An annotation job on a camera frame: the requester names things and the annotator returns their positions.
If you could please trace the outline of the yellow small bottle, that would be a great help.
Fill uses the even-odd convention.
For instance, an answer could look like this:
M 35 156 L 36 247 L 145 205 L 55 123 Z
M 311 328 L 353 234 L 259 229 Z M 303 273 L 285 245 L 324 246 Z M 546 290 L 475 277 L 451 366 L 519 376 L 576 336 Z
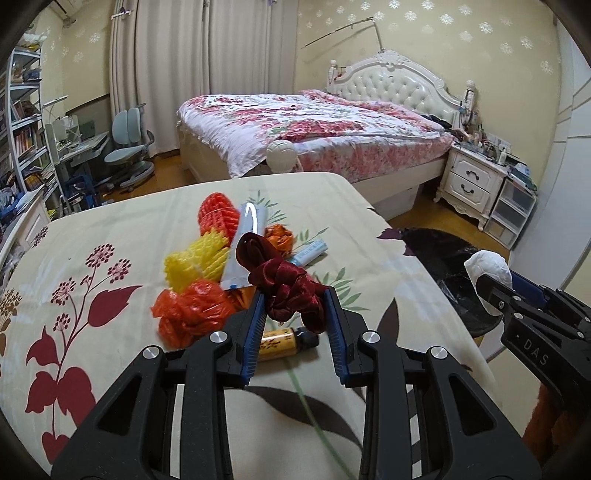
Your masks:
M 281 328 L 263 334 L 259 345 L 259 361 L 271 361 L 315 349 L 320 344 L 318 334 L 307 328 Z

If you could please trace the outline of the plastic drawer unit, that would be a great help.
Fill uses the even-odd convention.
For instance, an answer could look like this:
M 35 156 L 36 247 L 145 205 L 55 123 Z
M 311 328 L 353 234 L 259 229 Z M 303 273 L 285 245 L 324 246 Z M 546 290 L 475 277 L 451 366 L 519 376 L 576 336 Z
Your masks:
M 534 211 L 536 192 L 514 175 L 505 178 L 484 232 L 512 250 Z

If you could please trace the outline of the floral bedspread table cover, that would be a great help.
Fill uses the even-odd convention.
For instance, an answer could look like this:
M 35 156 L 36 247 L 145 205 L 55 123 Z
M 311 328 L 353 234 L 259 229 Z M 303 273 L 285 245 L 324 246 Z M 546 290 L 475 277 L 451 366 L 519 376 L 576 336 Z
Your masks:
M 223 291 L 238 210 L 266 216 L 277 250 L 318 242 L 308 278 L 399 346 L 446 347 L 488 393 L 483 355 L 435 280 L 347 180 L 300 173 L 204 183 L 95 208 L 41 229 L 1 297 L 1 411 L 27 466 L 46 475 L 77 427 L 146 346 L 182 349 L 249 306 Z

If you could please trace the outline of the dark red ribbon bundle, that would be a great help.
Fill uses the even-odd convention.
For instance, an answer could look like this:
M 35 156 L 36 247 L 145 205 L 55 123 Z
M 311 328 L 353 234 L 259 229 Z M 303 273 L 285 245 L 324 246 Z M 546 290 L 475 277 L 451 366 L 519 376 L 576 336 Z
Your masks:
M 249 241 L 246 260 L 249 283 L 263 294 L 267 316 L 284 323 L 300 313 L 301 322 L 311 332 L 321 334 L 327 330 L 322 300 L 328 287 L 312 278 L 304 268 L 284 259 L 263 236 Z

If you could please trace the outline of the black trash bag bin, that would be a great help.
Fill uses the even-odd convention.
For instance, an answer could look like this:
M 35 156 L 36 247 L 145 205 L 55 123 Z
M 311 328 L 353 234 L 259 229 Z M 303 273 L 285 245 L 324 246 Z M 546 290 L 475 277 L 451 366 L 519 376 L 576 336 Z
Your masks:
M 437 229 L 403 228 L 400 233 L 407 251 L 427 269 L 473 338 L 499 325 L 501 317 L 486 311 L 464 266 L 477 247 Z

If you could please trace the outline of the white tufted headboard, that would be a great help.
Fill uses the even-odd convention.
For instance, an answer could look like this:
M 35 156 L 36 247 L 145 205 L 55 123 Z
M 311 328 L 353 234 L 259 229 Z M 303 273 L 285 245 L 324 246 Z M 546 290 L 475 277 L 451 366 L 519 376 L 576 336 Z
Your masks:
M 427 67 L 386 50 L 342 66 L 332 60 L 327 87 L 332 95 L 351 101 L 384 101 L 434 115 L 458 128 L 463 101 L 452 95 L 443 78 Z

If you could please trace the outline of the white nightstand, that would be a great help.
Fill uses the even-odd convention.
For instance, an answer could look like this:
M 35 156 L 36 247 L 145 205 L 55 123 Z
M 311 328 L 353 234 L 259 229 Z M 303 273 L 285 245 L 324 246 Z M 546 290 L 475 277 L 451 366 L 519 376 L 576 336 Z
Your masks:
M 508 173 L 507 166 L 454 144 L 434 202 L 445 200 L 457 213 L 477 220 L 483 231 Z

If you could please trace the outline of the white round bedpost knob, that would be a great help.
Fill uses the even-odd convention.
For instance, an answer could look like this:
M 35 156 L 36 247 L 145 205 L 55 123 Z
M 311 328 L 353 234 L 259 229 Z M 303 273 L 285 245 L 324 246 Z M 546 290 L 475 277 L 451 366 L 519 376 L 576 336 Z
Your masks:
M 297 151 L 287 140 L 274 140 L 266 147 L 266 164 L 274 174 L 290 173 L 297 166 Z

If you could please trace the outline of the bed with floral quilt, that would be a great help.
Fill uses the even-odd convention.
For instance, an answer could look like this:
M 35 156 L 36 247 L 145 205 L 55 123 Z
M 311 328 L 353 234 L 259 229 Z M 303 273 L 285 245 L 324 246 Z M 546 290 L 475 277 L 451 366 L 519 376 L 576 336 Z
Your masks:
M 454 142 L 447 128 L 402 105 L 321 90 L 200 95 L 177 118 L 183 165 L 199 182 L 274 174 L 266 147 L 287 140 L 297 151 L 290 173 L 342 176 L 387 220 L 413 208 Z

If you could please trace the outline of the orange plastic bag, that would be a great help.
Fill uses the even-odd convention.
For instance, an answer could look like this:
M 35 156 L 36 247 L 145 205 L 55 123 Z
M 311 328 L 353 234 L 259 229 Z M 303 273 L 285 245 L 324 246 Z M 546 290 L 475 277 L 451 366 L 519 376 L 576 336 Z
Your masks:
M 158 319 L 158 335 L 170 349 L 183 349 L 221 330 L 232 314 L 248 310 L 256 288 L 224 290 L 217 282 L 199 279 L 181 293 L 163 290 L 150 308 Z

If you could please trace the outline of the yellow foam fruit net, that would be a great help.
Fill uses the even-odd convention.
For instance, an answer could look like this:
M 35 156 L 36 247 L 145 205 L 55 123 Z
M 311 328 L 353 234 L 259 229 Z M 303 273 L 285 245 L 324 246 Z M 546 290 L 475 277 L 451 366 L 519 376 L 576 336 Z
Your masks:
M 181 293 L 199 279 L 221 281 L 228 254 L 228 237 L 216 230 L 204 233 L 186 249 L 164 258 L 164 275 L 169 288 Z

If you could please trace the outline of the white plastic wrapper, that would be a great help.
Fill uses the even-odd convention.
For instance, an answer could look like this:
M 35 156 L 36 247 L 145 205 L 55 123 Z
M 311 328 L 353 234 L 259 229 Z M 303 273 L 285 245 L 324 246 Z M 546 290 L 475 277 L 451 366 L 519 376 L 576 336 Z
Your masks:
M 239 207 L 238 230 L 231 241 L 228 262 L 222 272 L 222 289 L 249 287 L 249 269 L 245 268 L 247 247 L 250 240 L 256 236 L 263 236 L 266 220 L 267 209 L 263 205 L 249 201 Z

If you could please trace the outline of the study desk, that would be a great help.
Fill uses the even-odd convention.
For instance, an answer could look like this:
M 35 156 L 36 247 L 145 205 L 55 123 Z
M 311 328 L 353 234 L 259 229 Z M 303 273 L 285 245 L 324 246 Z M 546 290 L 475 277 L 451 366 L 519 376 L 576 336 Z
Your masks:
M 60 183 L 63 200 L 69 209 L 81 201 L 83 208 L 91 208 L 98 203 L 96 181 L 92 174 L 92 163 L 102 160 L 105 148 L 110 141 L 107 132 L 99 133 L 76 146 L 65 145 L 59 149 L 55 136 L 50 135 L 50 158 Z

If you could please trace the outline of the wall air conditioner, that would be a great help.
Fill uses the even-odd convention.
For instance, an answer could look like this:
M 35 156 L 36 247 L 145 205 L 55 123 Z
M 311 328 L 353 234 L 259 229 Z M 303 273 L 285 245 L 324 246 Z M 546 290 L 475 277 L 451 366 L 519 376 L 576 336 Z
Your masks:
M 83 5 L 83 0 L 56 0 L 49 4 L 49 8 L 61 20 L 66 20 L 73 18 Z

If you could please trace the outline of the orange crumpled ribbon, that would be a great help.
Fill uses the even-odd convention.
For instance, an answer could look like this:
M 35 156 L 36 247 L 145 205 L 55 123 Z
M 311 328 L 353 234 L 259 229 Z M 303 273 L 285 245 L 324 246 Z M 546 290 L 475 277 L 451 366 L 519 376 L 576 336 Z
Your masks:
M 280 252 L 283 258 L 290 257 L 294 248 L 294 235 L 281 224 L 273 224 L 266 227 L 264 237 L 270 241 L 270 244 Z

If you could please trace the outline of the red foam fruit net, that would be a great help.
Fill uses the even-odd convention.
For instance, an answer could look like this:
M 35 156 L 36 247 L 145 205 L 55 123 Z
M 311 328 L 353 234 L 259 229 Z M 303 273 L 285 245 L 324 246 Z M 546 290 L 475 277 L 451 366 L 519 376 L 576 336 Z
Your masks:
M 197 212 L 200 235 L 215 231 L 224 235 L 231 243 L 238 231 L 240 213 L 221 192 L 208 195 Z

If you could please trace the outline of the grey desk chair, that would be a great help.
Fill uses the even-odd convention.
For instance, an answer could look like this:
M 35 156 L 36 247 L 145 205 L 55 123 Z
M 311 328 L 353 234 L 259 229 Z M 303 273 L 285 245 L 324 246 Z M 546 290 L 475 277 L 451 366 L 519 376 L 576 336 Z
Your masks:
M 115 149 L 105 156 L 104 163 L 119 167 L 110 183 L 122 191 L 132 191 L 154 173 L 149 147 L 155 137 L 144 127 L 144 107 L 145 103 L 141 103 L 121 110 L 112 122 L 111 137 Z

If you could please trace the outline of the beige curtains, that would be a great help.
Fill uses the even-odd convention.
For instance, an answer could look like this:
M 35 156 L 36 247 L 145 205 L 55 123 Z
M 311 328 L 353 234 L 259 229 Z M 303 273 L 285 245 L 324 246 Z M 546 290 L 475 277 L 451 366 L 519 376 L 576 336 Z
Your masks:
M 140 105 L 150 155 L 175 151 L 176 112 L 204 94 L 290 93 L 296 1 L 116 1 L 111 110 Z

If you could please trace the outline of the teal white tube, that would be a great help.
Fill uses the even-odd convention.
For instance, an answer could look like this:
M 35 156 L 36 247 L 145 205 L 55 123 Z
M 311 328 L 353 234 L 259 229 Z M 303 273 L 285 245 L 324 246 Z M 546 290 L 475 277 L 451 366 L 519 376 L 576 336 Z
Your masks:
M 328 246 L 325 244 L 324 240 L 318 238 L 298 250 L 294 255 L 291 255 L 288 262 L 304 268 L 307 267 L 308 264 L 317 260 L 318 257 L 324 255 L 326 251 L 328 251 Z

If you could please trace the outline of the white bookshelf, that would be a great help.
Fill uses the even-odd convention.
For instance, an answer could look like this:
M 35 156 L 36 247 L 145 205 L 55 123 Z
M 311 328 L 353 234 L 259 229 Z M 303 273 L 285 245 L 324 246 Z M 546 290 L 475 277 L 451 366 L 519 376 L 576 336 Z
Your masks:
M 50 157 L 41 98 L 43 35 L 26 34 L 1 64 L 1 187 L 39 191 L 51 220 L 63 214 L 62 186 Z

